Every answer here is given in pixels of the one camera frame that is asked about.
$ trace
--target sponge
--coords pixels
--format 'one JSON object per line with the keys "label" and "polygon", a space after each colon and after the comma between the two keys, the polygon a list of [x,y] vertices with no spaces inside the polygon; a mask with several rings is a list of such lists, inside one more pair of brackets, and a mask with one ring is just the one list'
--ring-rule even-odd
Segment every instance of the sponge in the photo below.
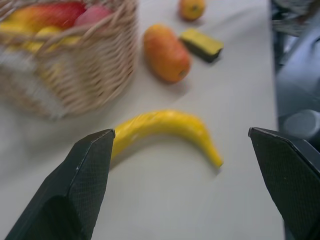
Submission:
{"label": "sponge", "polygon": [[188,50],[205,60],[212,63],[224,48],[221,41],[213,39],[194,28],[189,28],[180,36],[180,40],[188,48]]}

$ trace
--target toy banana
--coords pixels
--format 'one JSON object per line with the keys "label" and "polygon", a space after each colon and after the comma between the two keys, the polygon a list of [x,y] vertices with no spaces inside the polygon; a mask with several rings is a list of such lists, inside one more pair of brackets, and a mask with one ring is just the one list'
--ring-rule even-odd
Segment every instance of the toy banana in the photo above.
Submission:
{"label": "toy banana", "polygon": [[111,159],[134,141],[154,134],[185,138],[199,146],[218,168],[223,164],[204,123],[193,115],[175,110],[147,112],[117,126]]}

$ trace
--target white table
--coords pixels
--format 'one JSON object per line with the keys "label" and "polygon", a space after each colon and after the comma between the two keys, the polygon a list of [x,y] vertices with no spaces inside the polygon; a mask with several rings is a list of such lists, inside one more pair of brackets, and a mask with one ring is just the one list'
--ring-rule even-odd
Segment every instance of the white table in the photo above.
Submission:
{"label": "white table", "polygon": [[127,151],[109,173],[93,240],[283,240],[282,218],[247,137],[276,128],[268,1],[212,0],[198,23],[175,0],[144,0],[141,28],[197,27],[225,43],[215,65],[193,58],[184,82],[164,85],[143,60],[126,93],[105,109],[46,122],[0,106],[0,239],[43,179],[80,138],[139,113],[172,108],[201,117],[224,157],[217,174],[196,148],[159,137]]}

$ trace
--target fruit basket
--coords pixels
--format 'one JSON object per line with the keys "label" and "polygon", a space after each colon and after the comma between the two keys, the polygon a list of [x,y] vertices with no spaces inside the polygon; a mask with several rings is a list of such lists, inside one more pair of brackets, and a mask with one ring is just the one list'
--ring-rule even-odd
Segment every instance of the fruit basket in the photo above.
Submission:
{"label": "fruit basket", "polygon": [[[0,20],[45,0],[0,0]],[[97,1],[85,0],[86,8]],[[52,36],[0,28],[0,94],[50,119],[101,107],[130,82],[137,63],[137,0],[103,0],[113,13]],[[43,43],[37,50],[28,43]]]}

